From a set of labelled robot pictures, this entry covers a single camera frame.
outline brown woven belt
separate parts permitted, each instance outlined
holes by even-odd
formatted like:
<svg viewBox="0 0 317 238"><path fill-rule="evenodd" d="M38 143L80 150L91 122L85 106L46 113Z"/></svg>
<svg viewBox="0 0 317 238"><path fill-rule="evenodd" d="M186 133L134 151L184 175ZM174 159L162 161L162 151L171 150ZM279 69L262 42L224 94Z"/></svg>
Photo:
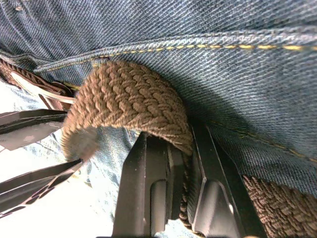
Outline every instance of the brown woven belt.
<svg viewBox="0 0 317 238"><path fill-rule="evenodd" d="M144 131L188 155L192 152L192 135L181 99L157 73L134 63L107 62L87 78L64 123L66 158L86 153L91 143L85 147L79 142L88 138L93 143L100 126ZM187 181L190 162L184 164ZM317 199L312 195L254 177L243 176L243 180L269 237L317 237ZM180 220L191 228L187 191L185 183Z"/></svg>

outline light blue denim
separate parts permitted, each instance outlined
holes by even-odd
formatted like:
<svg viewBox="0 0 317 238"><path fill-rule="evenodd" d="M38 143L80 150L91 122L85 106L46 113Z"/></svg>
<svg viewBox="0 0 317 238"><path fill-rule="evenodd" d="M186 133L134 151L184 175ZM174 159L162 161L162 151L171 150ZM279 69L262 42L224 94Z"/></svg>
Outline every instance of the light blue denim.
<svg viewBox="0 0 317 238"><path fill-rule="evenodd" d="M240 174L317 197L316 0L0 5L2 59L75 86L107 60L143 64L171 82L189 116L212 128ZM135 134L121 130L113 141L101 132L90 169L113 171L117 184L120 169L111 164L122 165Z"/></svg>

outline blue denim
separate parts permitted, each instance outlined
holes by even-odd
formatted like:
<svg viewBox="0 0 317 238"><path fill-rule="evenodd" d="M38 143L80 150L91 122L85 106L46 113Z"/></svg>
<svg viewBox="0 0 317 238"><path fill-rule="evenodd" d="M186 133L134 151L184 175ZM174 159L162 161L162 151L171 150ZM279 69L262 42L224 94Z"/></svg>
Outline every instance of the blue denim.
<svg viewBox="0 0 317 238"><path fill-rule="evenodd" d="M241 174L317 197L316 0L0 5L2 59L73 88L107 60L143 64L212 128ZM133 144L129 133L122 145ZM105 165L129 150L113 151L118 141L109 137L102 143Z"/></svg>

